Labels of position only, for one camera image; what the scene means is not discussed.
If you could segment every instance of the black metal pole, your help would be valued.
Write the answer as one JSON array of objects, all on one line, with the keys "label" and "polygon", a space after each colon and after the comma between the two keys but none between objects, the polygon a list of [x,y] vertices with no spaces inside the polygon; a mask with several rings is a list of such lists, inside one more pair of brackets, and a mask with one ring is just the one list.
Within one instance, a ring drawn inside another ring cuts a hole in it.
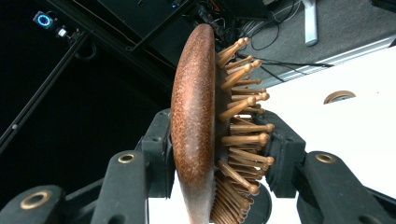
[{"label": "black metal pole", "polygon": [[35,92],[35,94],[32,96],[32,98],[29,100],[29,102],[26,104],[20,114],[12,121],[12,123],[6,129],[6,131],[0,138],[0,154],[3,152],[8,143],[21,128],[23,123],[29,118],[33,111],[35,111],[35,108],[38,106],[38,104],[50,90],[52,85],[58,79],[59,75],[73,59],[82,44],[87,40],[87,37],[88,36],[85,32],[79,34],[78,39],[73,43],[73,45],[66,52],[64,57],[58,62],[58,64],[55,66],[55,68],[52,70],[46,80],[44,80],[43,84],[41,84],[41,86],[38,88],[38,90]]}]

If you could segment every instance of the blue light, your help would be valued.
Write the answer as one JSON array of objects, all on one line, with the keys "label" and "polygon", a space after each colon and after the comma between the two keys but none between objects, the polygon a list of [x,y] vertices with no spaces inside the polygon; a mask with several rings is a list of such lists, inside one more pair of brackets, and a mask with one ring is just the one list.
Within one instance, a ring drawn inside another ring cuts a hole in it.
[{"label": "blue light", "polygon": [[42,25],[42,26],[49,26],[50,25],[50,17],[48,17],[47,15],[39,15],[37,18],[37,22],[38,24]]}]

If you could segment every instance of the white surface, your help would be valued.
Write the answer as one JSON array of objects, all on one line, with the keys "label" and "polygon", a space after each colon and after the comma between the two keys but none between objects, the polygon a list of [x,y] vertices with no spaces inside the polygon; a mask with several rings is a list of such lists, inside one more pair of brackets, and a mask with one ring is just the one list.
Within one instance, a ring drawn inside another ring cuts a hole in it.
[{"label": "white surface", "polygon": [[[396,48],[384,49],[274,86],[263,108],[277,113],[306,141],[306,151],[340,157],[361,183],[396,198]],[[357,97],[324,105],[334,91]],[[296,199],[277,199],[269,224],[300,223]],[[149,200],[150,223],[188,223],[176,180],[172,199]]]}]

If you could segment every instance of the wooden hairbrush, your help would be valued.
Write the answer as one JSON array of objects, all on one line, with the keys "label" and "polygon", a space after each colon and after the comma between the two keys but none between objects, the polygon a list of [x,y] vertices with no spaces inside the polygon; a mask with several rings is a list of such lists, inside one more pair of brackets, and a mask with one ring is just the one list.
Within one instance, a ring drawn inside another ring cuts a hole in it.
[{"label": "wooden hairbrush", "polygon": [[258,152],[269,141],[273,124],[256,125],[252,113],[265,89],[247,73],[261,65],[249,56],[228,63],[246,45],[241,38],[216,53],[212,28],[197,26],[181,54],[171,104],[171,139],[177,175],[190,223],[241,223],[274,158]]}]

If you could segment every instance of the camera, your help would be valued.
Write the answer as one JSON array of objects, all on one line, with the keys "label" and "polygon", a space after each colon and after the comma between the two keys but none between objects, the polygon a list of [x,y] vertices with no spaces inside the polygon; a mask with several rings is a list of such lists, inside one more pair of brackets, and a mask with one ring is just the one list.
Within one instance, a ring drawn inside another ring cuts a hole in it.
[{"label": "camera", "polygon": [[44,29],[50,30],[54,28],[54,19],[44,12],[38,11],[33,18],[33,21]]}]

